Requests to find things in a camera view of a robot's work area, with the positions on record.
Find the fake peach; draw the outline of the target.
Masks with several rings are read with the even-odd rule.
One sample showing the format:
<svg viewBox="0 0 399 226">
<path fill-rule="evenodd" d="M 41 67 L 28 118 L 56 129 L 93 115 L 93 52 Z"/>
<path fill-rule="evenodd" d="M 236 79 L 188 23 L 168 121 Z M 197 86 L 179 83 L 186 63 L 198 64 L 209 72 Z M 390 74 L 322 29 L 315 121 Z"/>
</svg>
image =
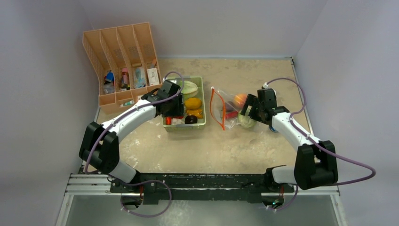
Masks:
<svg viewBox="0 0 399 226">
<path fill-rule="evenodd" d="M 247 98 L 247 94 L 237 94 L 237 95 L 235 95 L 233 102 L 234 102 L 235 106 L 237 106 L 238 108 L 242 108 L 245 103 L 246 98 Z"/>
</svg>

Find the fake red chili pepper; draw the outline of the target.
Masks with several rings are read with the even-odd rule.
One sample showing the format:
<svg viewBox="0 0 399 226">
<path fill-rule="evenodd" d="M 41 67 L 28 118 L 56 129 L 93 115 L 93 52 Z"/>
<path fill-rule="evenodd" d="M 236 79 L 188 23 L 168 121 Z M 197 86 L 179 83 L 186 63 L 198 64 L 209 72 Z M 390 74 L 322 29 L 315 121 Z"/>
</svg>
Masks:
<svg viewBox="0 0 399 226">
<path fill-rule="evenodd" d="M 239 114 L 239 112 L 237 112 L 237 111 L 227 112 L 225 114 L 224 118 L 226 120 L 231 120 L 231 119 L 237 118 L 238 114 Z"/>
</svg>

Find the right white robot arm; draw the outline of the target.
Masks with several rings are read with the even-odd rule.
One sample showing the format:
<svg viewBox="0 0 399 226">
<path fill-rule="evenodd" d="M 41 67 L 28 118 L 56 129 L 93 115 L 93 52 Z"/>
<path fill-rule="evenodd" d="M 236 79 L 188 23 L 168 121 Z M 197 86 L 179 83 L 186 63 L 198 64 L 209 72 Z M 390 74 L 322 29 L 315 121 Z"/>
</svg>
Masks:
<svg viewBox="0 0 399 226">
<path fill-rule="evenodd" d="M 294 166 L 267 168 L 264 175 L 267 190 L 275 192 L 282 184 L 298 185 L 307 190 L 329 186 L 338 181 L 334 144 L 318 139 L 297 124 L 286 107 L 277 105 L 273 89 L 259 89 L 256 96 L 249 94 L 241 115 L 268 125 L 279 132 L 296 150 Z"/>
</svg>

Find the fake green cabbage head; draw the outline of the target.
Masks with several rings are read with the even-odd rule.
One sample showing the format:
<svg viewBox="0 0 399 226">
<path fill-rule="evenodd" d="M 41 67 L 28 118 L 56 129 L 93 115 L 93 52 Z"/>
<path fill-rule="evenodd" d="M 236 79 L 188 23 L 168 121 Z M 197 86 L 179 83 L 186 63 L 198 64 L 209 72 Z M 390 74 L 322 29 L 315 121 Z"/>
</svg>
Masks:
<svg viewBox="0 0 399 226">
<path fill-rule="evenodd" d="M 238 115 L 237 121 L 239 125 L 241 125 L 246 129 L 252 128 L 257 124 L 257 121 L 251 119 L 248 115 L 242 115 L 242 114 Z"/>
</svg>

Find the fake purple onion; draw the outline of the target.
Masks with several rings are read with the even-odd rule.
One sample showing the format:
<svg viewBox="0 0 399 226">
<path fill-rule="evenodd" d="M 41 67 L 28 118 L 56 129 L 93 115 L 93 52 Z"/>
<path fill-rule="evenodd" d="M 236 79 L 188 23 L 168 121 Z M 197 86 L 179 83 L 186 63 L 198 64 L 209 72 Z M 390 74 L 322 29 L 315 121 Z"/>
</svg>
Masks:
<svg viewBox="0 0 399 226">
<path fill-rule="evenodd" d="M 237 109 L 232 101 L 225 102 L 225 110 L 226 110 L 226 112 L 237 111 Z"/>
</svg>

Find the clear zip top bag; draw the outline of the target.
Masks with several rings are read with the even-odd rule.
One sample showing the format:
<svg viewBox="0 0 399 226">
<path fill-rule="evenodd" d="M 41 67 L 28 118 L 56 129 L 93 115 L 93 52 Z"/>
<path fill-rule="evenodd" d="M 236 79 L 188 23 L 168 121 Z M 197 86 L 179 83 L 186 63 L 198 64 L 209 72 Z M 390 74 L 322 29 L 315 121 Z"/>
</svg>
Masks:
<svg viewBox="0 0 399 226">
<path fill-rule="evenodd" d="M 241 114 L 247 94 L 230 94 L 215 87 L 211 87 L 210 114 L 219 124 L 222 130 L 232 129 L 234 126 L 241 126 L 249 129 L 256 125 L 256 121 Z"/>
</svg>

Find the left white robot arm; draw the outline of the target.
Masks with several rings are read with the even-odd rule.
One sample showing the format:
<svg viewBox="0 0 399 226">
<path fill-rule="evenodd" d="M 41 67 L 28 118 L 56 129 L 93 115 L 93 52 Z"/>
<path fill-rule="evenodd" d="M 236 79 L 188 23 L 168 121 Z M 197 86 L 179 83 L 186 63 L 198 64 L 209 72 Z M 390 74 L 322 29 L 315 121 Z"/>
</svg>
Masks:
<svg viewBox="0 0 399 226">
<path fill-rule="evenodd" d="M 79 157 L 86 162 L 84 172 L 91 165 L 103 174 L 122 181 L 128 192 L 140 188 L 140 172 L 120 158 L 120 142 L 143 123 L 162 117 L 183 114 L 182 86 L 166 80 L 160 88 L 144 94 L 121 115 L 102 124 L 87 125 L 81 143 Z"/>
</svg>

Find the fake red bell pepper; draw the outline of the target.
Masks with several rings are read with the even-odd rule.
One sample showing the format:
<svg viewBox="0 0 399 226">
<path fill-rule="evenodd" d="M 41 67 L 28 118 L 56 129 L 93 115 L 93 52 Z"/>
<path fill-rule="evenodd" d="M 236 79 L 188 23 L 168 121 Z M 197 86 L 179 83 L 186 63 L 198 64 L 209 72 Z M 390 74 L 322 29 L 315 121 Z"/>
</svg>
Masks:
<svg viewBox="0 0 399 226">
<path fill-rule="evenodd" d="M 166 123 L 166 125 L 171 125 L 172 124 L 172 117 L 170 117 L 170 116 L 168 116 L 168 117 L 166 117 L 165 118 L 165 123 Z"/>
</svg>

